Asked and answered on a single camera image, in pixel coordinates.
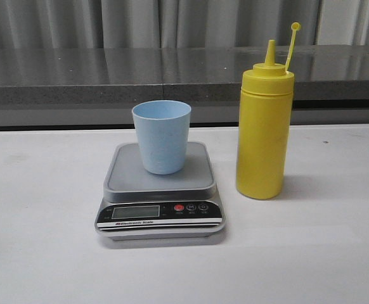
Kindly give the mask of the light blue plastic cup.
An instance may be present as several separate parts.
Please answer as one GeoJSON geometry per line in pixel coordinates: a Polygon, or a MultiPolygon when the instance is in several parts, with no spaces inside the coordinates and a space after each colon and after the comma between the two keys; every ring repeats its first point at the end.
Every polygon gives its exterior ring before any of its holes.
{"type": "Polygon", "coordinates": [[[172,100],[147,101],[132,109],[144,168],[173,174],[185,164],[191,106],[172,100]]]}

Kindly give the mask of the yellow squeeze bottle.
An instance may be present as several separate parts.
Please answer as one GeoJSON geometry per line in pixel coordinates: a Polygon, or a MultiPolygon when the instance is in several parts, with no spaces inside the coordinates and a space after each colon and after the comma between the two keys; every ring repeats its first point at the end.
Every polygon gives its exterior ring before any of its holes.
{"type": "Polygon", "coordinates": [[[289,71],[299,22],[286,62],[276,62],[276,42],[269,40],[264,62],[242,75],[236,161],[236,188],[244,196],[266,200],[282,190],[295,75],[289,71]]]}

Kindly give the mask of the silver digital kitchen scale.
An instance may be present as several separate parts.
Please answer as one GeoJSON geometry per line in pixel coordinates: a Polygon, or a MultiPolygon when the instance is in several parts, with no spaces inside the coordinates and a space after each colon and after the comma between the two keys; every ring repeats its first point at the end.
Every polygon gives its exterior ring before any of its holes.
{"type": "Polygon", "coordinates": [[[103,183],[95,229],[114,241],[208,237],[226,216],[204,143],[190,141],[184,167],[157,175],[135,142],[117,146],[103,183]]]}

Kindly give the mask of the grey stone counter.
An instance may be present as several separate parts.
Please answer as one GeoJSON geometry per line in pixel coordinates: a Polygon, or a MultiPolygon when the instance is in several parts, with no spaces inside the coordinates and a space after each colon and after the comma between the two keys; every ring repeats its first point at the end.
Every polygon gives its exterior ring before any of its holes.
{"type": "MultiPolygon", "coordinates": [[[[238,123],[242,73],[264,47],[0,49],[0,130],[128,129],[131,109],[171,99],[194,127],[238,123]]],[[[298,46],[294,125],[369,124],[369,46],[298,46]]]]}

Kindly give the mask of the grey pleated curtain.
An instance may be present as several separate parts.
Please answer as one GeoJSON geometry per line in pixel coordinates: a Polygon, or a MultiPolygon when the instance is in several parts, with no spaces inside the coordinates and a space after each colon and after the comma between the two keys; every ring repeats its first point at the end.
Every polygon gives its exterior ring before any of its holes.
{"type": "Polygon", "coordinates": [[[369,1],[0,1],[0,49],[369,45],[369,1]]]}

